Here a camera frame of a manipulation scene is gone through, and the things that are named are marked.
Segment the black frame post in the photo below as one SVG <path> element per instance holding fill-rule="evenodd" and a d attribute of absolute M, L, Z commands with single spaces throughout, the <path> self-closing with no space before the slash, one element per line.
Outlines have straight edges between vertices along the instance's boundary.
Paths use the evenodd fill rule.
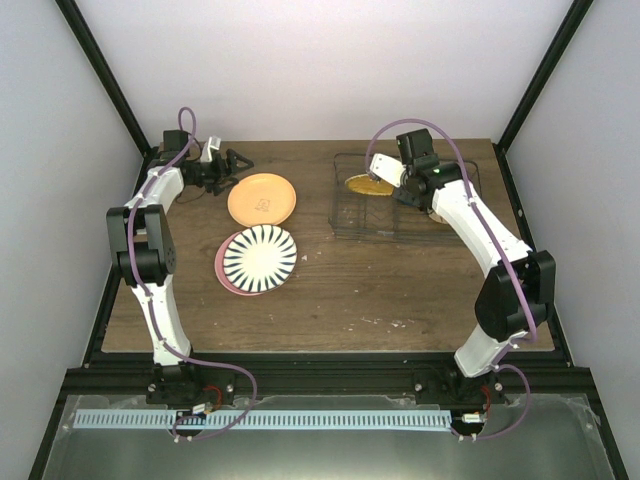
<path fill-rule="evenodd" d="M 593 3 L 593 0 L 574 0 L 571 2 L 496 144 L 500 153 L 506 153 L 512 146 Z"/>
<path fill-rule="evenodd" d="M 80 7 L 73 0 L 55 0 L 55 3 L 91 65 L 105 93 L 118 113 L 139 153 L 146 158 L 151 146 L 110 68 L 99 43 L 91 31 Z"/>

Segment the orange plate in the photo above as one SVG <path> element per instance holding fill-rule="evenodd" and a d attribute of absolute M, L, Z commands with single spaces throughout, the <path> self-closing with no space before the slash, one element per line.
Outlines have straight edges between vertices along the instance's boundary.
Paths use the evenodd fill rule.
<path fill-rule="evenodd" d="M 293 185 L 273 173 L 250 175 L 235 185 L 228 196 L 231 217 L 245 227 L 280 225 L 293 213 L 297 195 Z"/>

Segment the yellow bamboo-pattern plate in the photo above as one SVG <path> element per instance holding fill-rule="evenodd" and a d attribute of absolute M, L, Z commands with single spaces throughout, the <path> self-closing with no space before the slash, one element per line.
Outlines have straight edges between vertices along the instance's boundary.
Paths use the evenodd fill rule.
<path fill-rule="evenodd" d="M 354 175 L 345 180 L 346 188 L 354 193 L 367 196 L 391 196 L 394 186 L 384 180 L 373 180 L 367 174 Z"/>

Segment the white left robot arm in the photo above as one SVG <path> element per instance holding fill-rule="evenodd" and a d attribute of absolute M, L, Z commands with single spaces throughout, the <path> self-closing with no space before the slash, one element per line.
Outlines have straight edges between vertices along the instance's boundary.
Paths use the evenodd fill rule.
<path fill-rule="evenodd" d="M 201 145 L 182 129 L 165 131 L 133 198 L 106 214 L 113 267 L 138 300 L 152 340 L 149 399 L 154 402 L 191 404 L 206 391 L 175 301 L 177 250 L 167 213 L 185 187 L 219 195 L 239 183 L 238 174 L 254 167 L 235 150 L 222 154 L 219 148 L 217 137 Z"/>

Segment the white blue-striped plate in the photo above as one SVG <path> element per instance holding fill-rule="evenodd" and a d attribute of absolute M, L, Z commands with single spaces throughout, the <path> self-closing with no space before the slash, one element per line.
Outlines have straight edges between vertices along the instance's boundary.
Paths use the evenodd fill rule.
<path fill-rule="evenodd" d="M 291 233 L 275 225 L 256 225 L 238 233 L 223 254 L 226 279 L 247 294 L 263 294 L 282 286 L 298 258 Z"/>

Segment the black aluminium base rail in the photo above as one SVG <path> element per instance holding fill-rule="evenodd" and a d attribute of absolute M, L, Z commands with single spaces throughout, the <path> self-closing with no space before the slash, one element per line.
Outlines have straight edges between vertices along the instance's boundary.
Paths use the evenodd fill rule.
<path fill-rule="evenodd" d="M 413 354 L 226 354 L 224 360 L 245 368 L 191 364 L 159 367 L 146 354 L 104 354 L 85 367 L 70 369 L 62 395 L 141 394 L 171 406 L 187 405 L 206 393 L 230 403 L 256 393 L 275 395 L 409 396 L 420 404 L 444 408 L 474 406 L 485 397 L 531 390 L 539 394 L 596 397 L 589 369 L 576 367 L 551 352 L 511 353 L 505 361 L 516 372 L 466 379 L 446 353 Z"/>

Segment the black frame post right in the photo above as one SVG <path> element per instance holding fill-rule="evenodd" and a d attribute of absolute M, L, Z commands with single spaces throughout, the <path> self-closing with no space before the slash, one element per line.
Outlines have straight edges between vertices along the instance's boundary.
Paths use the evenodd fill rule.
<path fill-rule="evenodd" d="M 574 0 L 571 2 L 496 144 L 500 153 L 506 153 L 512 146 L 593 3 L 593 0 Z"/>

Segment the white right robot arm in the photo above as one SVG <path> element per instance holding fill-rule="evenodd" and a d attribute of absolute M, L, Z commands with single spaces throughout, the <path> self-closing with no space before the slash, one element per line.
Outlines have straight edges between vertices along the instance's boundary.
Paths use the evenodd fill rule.
<path fill-rule="evenodd" d="M 458 403 L 480 390 L 479 376 L 495 369 L 520 341 L 534 342 L 554 314 L 556 262 L 511 233 L 484 204 L 458 150 L 443 162 L 423 128 L 396 137 L 402 172 L 394 183 L 419 208 L 441 217 L 463 241 L 484 275 L 475 301 L 477 326 L 454 354 L 458 368 L 444 378 Z"/>

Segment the black frame post left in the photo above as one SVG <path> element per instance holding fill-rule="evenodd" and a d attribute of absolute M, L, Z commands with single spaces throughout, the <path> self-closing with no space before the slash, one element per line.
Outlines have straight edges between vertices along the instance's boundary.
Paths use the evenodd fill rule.
<path fill-rule="evenodd" d="M 110 68 L 99 43 L 91 31 L 80 7 L 73 0 L 55 0 L 55 3 L 91 65 L 105 93 L 118 113 L 139 153 L 146 158 L 151 146 Z"/>

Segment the cream ceramic bowl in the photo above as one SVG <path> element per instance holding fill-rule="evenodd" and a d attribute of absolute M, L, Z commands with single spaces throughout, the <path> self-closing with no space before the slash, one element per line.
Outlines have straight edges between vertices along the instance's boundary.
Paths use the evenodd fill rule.
<path fill-rule="evenodd" d="M 436 223 L 444 224 L 444 225 L 447 224 L 447 221 L 442 216 L 436 214 L 435 212 L 430 213 L 429 217 Z"/>

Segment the pink plate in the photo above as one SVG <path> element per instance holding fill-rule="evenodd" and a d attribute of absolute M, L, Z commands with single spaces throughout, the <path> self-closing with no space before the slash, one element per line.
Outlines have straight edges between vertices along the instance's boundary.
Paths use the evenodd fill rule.
<path fill-rule="evenodd" d="M 216 278 L 219 283 L 229 292 L 234 293 L 239 296 L 244 297 L 255 297 L 258 296 L 258 293 L 244 292 L 231 284 L 231 282 L 227 279 L 224 268 L 223 268 L 223 259 L 224 253 L 227 250 L 227 247 L 230 245 L 232 240 L 238 235 L 238 232 L 231 234 L 218 248 L 215 259 L 214 259 L 214 271 L 216 274 Z"/>

